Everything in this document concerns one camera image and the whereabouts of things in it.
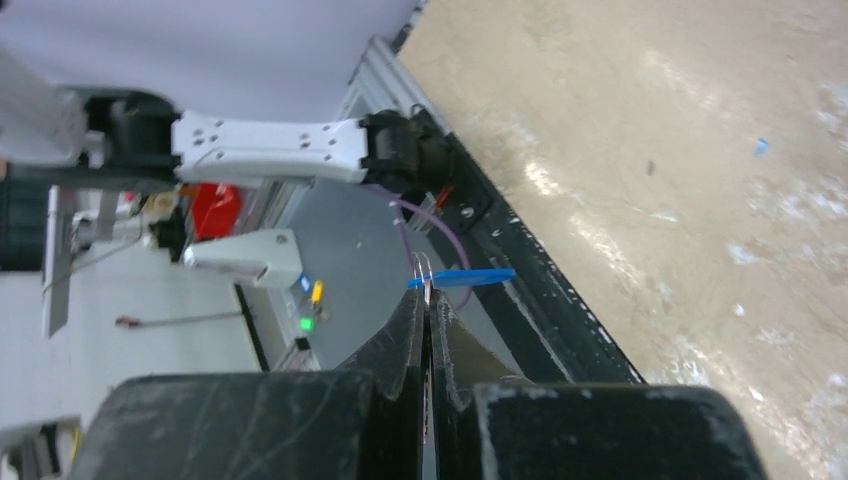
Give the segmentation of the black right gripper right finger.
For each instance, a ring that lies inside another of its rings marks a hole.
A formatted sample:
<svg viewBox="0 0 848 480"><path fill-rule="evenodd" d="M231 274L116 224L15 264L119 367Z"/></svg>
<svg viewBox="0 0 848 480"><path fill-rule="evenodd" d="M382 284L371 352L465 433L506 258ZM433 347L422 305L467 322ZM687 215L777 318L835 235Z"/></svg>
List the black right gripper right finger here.
<svg viewBox="0 0 848 480"><path fill-rule="evenodd" d="M436 474L441 479L763 479L748 430L694 386L534 383L429 306Z"/></svg>

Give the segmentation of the silver metal keyring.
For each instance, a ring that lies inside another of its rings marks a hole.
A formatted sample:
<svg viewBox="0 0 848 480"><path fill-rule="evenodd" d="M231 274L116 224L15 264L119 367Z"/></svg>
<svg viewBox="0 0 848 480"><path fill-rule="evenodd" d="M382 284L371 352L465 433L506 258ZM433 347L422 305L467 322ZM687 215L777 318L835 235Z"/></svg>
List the silver metal keyring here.
<svg viewBox="0 0 848 480"><path fill-rule="evenodd" d="M432 285L433 270L429 257L424 252L414 252L414 280L416 288L430 287Z"/></svg>

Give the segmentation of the blue plastic key tag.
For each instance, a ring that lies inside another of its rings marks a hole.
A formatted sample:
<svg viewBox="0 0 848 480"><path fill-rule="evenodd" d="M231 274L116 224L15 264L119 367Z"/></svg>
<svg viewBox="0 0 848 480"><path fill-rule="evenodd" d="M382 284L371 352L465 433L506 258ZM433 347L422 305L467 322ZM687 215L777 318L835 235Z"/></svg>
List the blue plastic key tag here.
<svg viewBox="0 0 848 480"><path fill-rule="evenodd" d="M444 270L425 273L407 282L408 289L418 289L430 282L435 287L477 287L511 281L516 277L514 269Z"/></svg>

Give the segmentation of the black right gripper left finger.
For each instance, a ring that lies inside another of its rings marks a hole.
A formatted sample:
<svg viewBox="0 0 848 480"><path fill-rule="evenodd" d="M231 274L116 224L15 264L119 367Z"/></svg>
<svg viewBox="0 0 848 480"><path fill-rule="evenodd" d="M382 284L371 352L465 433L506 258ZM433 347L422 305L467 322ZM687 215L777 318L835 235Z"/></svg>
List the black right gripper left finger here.
<svg viewBox="0 0 848 480"><path fill-rule="evenodd" d="M116 387L73 479L417 479L426 306L407 291L332 370L145 376Z"/></svg>

